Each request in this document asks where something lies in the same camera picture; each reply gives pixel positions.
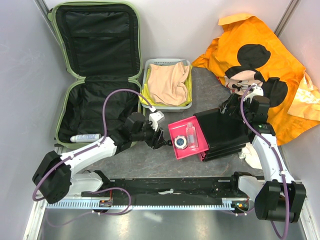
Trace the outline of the white perforated plastic basket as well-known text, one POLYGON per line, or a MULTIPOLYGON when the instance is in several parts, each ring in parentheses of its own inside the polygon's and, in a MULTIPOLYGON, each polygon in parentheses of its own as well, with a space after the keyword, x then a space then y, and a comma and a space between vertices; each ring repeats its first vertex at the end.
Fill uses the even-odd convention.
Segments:
POLYGON ((141 93, 148 100, 151 100, 149 96, 149 91, 147 90, 147 81, 151 73, 150 65, 154 64, 157 66, 171 66, 178 62, 182 62, 185 66, 190 66, 190 71, 185 81, 185 85, 188 89, 187 101, 184 104, 179 106, 163 105, 163 104, 157 104, 153 102, 151 103, 153 106, 155 106, 156 109, 159 109, 162 112, 181 113, 192 106, 192 68, 193 67, 188 60, 180 59, 180 58, 154 58, 154 59, 149 59, 145 62, 141 93))

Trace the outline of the black box with pink ends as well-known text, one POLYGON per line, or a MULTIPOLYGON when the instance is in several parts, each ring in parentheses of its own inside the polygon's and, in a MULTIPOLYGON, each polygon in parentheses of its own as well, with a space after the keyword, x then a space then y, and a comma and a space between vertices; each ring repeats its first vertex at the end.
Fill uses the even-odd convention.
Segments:
POLYGON ((218 107, 194 116, 208 146, 208 150, 199 154, 203 162, 239 153, 249 142, 244 123, 222 114, 218 107))

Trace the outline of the beige pink garment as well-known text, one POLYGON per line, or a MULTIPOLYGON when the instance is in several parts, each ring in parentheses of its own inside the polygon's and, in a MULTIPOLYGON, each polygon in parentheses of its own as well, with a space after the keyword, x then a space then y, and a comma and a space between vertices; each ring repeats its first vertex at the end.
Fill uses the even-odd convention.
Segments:
POLYGON ((188 101, 186 81, 190 71, 190 66, 182 62, 167 66, 151 64, 146 84, 152 102, 166 106, 185 104, 188 101))

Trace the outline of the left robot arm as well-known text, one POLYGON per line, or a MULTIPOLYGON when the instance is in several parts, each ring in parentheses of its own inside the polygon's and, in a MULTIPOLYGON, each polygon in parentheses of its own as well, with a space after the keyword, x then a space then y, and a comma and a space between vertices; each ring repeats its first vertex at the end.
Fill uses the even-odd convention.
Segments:
POLYGON ((109 136, 102 136, 95 142, 69 152, 48 152, 32 177, 36 186, 32 199, 39 201, 37 193, 41 193, 42 200, 55 204, 70 190, 94 192, 99 197, 106 196, 110 185, 104 181, 104 176, 94 173, 94 181, 86 183, 79 172, 89 165, 131 148, 137 142, 145 142, 154 150, 167 146, 169 143, 164 139, 164 130, 160 127, 164 120, 165 115, 161 111, 151 113, 148 118, 134 112, 119 130, 109 136))

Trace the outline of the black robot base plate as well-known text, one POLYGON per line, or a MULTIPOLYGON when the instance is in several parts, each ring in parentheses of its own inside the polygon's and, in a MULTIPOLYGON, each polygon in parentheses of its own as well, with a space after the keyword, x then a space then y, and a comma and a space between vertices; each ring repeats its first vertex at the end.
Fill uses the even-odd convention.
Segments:
POLYGON ((111 197, 116 204, 218 204, 223 198, 247 199, 236 189, 234 176, 173 177, 173 178, 116 178, 105 188, 122 188, 98 194, 82 192, 82 197, 111 197))

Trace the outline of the pink drawer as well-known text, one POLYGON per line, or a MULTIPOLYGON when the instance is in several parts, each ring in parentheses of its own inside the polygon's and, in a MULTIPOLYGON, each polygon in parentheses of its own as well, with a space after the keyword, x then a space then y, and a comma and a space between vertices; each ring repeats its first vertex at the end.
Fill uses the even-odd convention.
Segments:
POLYGON ((168 130, 177 160, 195 155, 204 160, 209 146, 195 116, 170 123, 168 130))

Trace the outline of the green hard-shell suitcase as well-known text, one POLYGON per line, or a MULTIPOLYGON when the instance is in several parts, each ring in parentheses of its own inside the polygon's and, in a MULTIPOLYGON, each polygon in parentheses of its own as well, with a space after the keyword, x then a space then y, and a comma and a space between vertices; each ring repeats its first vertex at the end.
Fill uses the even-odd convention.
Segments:
POLYGON ((127 117, 140 112, 142 88, 140 18, 121 1, 73 1, 48 14, 66 70, 75 81, 68 87, 55 130, 58 144, 78 149, 70 137, 111 135, 127 117))

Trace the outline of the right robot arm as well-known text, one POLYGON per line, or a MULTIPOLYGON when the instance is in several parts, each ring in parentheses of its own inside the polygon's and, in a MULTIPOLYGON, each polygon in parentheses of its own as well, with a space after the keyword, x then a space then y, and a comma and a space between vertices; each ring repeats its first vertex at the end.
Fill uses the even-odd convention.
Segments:
POLYGON ((235 197, 244 193, 254 201, 255 215, 260 220, 296 223, 306 197, 306 188, 297 183, 287 170, 277 146, 276 133, 268 123, 270 100, 261 95, 241 97, 233 93, 219 105, 228 120, 238 120, 256 151, 265 183, 240 173, 229 184, 235 197))

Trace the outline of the round silver blue-lid tin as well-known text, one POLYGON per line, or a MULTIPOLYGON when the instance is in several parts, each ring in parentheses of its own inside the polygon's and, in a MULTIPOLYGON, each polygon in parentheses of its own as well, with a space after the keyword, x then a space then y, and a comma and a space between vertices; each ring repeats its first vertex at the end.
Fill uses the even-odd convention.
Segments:
POLYGON ((187 138, 184 135, 178 135, 174 138, 173 145, 178 150, 184 150, 188 147, 187 138))

